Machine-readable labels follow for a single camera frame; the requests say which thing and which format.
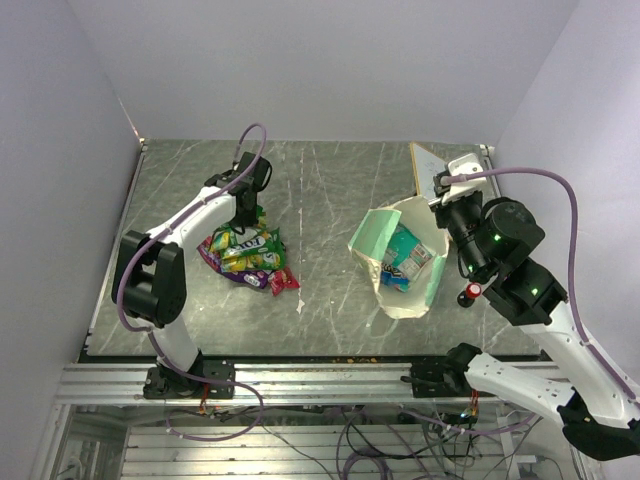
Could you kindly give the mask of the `yellow green snack packet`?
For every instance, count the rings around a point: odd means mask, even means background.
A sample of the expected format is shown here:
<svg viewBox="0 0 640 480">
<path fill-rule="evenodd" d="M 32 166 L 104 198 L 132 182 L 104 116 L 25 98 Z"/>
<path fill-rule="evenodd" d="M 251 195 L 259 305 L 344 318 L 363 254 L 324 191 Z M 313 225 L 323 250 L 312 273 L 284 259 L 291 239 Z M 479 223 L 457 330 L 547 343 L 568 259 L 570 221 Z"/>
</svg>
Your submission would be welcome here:
<svg viewBox="0 0 640 480">
<path fill-rule="evenodd" d="M 286 263 L 285 248 L 278 229 L 261 231 L 255 237 L 225 249 L 220 255 L 220 268 L 226 273 L 279 270 Z"/>
<path fill-rule="evenodd" d="M 253 231 L 248 228 L 241 230 L 234 230 L 230 226 L 220 228 L 213 233 L 208 251 L 224 251 L 229 247 L 241 244 L 242 242 L 252 238 L 253 236 Z"/>
</svg>

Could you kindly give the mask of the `purple Fox's berries candy bag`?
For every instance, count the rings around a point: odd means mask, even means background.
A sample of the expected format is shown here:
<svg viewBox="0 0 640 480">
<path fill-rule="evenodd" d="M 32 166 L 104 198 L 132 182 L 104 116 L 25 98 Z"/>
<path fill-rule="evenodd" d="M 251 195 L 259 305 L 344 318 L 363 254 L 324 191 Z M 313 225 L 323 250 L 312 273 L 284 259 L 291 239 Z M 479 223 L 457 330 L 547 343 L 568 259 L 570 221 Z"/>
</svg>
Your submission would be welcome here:
<svg viewBox="0 0 640 480">
<path fill-rule="evenodd" d="M 209 265 L 216 272 L 221 271 L 221 258 L 220 254 L 217 251 L 213 251 L 211 249 L 212 245 L 212 237 L 208 236 L 205 240 L 203 240 L 197 247 L 197 252 L 200 254 L 201 258 L 205 261 L 207 265 Z"/>
</svg>

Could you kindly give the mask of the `red snack packet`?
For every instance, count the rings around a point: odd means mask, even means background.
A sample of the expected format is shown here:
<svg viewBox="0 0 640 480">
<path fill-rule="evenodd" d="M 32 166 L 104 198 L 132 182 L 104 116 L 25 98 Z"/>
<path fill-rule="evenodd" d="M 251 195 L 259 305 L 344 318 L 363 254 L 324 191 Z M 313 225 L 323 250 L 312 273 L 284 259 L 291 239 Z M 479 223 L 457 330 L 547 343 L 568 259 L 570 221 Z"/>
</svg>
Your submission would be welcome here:
<svg viewBox="0 0 640 480">
<path fill-rule="evenodd" d="M 269 286 L 273 296 L 278 296 L 284 290 L 297 290 L 300 284 L 289 267 L 273 271 L 269 276 Z"/>
</svg>

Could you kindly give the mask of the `blue snack packet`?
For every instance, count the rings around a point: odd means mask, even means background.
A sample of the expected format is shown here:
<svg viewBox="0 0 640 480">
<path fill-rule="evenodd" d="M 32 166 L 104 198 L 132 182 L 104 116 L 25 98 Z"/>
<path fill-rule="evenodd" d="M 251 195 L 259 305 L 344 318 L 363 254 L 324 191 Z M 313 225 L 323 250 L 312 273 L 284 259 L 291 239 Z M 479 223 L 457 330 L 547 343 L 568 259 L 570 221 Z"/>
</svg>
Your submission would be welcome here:
<svg viewBox="0 0 640 480">
<path fill-rule="evenodd" d="M 381 264 L 380 283 L 402 293 L 407 292 L 410 287 L 409 278 L 399 269 L 386 263 Z"/>
</svg>

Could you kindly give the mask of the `green patterned paper bag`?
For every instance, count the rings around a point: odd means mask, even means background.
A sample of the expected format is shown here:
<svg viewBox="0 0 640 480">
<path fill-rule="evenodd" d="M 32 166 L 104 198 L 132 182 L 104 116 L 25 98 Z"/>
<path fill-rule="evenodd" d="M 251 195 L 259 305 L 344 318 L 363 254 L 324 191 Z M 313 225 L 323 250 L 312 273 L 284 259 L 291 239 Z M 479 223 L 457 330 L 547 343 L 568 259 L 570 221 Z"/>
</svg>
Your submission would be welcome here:
<svg viewBox="0 0 640 480">
<path fill-rule="evenodd" d="M 420 318 L 430 310 L 449 241 L 424 197 L 369 210 L 348 248 L 390 318 Z"/>
</svg>

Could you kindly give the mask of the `teal snack packet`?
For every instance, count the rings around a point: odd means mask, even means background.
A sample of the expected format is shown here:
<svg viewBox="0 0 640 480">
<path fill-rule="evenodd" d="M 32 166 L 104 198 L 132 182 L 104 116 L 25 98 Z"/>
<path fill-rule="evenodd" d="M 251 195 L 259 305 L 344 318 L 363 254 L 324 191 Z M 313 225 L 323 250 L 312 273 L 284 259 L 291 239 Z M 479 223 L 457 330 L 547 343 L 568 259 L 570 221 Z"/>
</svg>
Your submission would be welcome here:
<svg viewBox="0 0 640 480">
<path fill-rule="evenodd" d="M 399 223 L 387 244 L 383 263 L 399 269 L 414 280 L 434 254 L 403 224 Z"/>
</svg>

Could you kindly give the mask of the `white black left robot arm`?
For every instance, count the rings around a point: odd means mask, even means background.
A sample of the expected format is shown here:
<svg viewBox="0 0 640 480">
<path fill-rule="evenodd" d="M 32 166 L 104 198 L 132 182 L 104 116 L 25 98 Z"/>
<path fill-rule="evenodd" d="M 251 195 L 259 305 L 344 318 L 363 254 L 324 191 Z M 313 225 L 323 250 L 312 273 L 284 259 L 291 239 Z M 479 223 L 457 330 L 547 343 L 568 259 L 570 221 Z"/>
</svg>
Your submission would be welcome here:
<svg viewBox="0 0 640 480">
<path fill-rule="evenodd" d="M 182 311 L 187 300 L 187 257 L 207 237 L 224 248 L 258 230 L 258 194 L 270 181 L 271 163 L 246 152 L 234 166 L 210 177 L 198 195 L 163 224 L 130 230 L 121 240 L 111 298 L 122 326 L 144 333 L 154 347 L 154 388 L 192 397 L 203 387 L 204 358 Z"/>
</svg>

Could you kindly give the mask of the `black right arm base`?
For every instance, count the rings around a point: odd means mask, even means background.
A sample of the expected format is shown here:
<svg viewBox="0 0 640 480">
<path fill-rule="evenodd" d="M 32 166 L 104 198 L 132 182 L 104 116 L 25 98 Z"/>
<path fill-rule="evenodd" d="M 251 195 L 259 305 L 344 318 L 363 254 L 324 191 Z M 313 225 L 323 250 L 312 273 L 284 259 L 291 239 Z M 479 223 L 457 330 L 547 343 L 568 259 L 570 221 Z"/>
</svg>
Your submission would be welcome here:
<svg viewBox="0 0 640 480">
<path fill-rule="evenodd" d="M 452 369 L 443 357 L 425 357 L 413 362 L 400 381 L 411 387 L 414 398 L 470 397 L 472 388 L 464 375 Z"/>
</svg>

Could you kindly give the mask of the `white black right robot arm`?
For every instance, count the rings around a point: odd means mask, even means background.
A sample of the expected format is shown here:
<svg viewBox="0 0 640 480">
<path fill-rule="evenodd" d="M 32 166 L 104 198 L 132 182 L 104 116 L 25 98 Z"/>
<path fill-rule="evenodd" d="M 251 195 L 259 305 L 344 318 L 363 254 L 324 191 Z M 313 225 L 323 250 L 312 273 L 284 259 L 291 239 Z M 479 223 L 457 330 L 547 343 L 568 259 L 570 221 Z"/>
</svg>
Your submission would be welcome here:
<svg viewBox="0 0 640 480">
<path fill-rule="evenodd" d="M 530 257 L 543 230 L 520 202 L 481 201 L 476 192 L 431 207 L 469 276 L 459 297 L 468 302 L 484 296 L 542 348 L 563 379 L 545 380 L 462 343 L 447 353 L 442 387 L 455 396 L 473 388 L 522 406 L 552 421 L 573 447 L 595 460 L 638 455 L 639 408 L 618 384 L 620 370 L 600 364 L 602 353 L 592 352 L 572 322 L 566 290 Z"/>
</svg>

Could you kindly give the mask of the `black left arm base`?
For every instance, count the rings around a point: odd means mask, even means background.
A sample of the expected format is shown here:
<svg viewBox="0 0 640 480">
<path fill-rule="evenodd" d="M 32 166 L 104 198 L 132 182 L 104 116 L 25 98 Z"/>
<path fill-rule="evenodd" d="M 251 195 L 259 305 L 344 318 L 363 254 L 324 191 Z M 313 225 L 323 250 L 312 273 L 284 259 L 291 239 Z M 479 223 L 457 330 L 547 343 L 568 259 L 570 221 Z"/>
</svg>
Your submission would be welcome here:
<svg viewBox="0 0 640 480">
<path fill-rule="evenodd" d="M 181 400 L 201 398 L 207 394 L 212 399 L 231 399 L 236 378 L 235 368 L 224 361 L 204 360 L 192 375 L 214 380 L 214 384 L 194 380 L 158 364 L 147 372 L 142 395 L 146 400 Z"/>
</svg>

